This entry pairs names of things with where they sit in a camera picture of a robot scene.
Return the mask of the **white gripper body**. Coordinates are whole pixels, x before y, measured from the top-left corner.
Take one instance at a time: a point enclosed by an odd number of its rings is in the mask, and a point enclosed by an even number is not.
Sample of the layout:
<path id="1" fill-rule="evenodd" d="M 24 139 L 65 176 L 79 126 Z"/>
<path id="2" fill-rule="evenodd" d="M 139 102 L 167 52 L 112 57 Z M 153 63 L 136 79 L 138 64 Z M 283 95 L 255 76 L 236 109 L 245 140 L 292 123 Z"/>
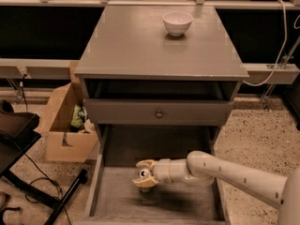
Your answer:
<path id="1" fill-rule="evenodd" d="M 155 179 L 163 185 L 174 182 L 186 183 L 191 177 L 185 159 L 161 159 L 155 162 L 152 172 Z"/>

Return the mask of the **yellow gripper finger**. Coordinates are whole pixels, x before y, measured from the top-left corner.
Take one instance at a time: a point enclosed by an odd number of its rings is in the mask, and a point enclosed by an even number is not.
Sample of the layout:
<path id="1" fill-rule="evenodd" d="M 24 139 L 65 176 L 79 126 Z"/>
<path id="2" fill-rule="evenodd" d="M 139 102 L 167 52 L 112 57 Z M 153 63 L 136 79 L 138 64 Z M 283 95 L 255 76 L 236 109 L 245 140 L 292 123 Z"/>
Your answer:
<path id="1" fill-rule="evenodd" d="M 158 181 L 153 177 L 133 179 L 132 183 L 138 188 L 152 188 Z"/>
<path id="2" fill-rule="evenodd" d="M 138 169 L 143 169 L 146 168 L 148 170 L 153 170 L 155 165 L 157 164 L 156 160 L 153 159 L 146 159 L 146 160 L 141 160 L 136 164 L 136 167 Z"/>

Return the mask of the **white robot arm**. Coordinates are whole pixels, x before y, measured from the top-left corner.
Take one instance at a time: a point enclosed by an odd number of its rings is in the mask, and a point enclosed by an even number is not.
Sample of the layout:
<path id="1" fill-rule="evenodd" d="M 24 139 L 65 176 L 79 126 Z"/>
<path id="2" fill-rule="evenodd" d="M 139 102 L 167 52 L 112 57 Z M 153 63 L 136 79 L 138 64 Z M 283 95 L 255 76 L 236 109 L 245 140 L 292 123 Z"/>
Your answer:
<path id="1" fill-rule="evenodd" d="M 204 187 L 220 179 L 278 210 L 277 225 L 300 225 L 300 168 L 282 176 L 233 163 L 203 151 L 180 159 L 146 159 L 136 164 L 137 188 L 181 182 Z"/>

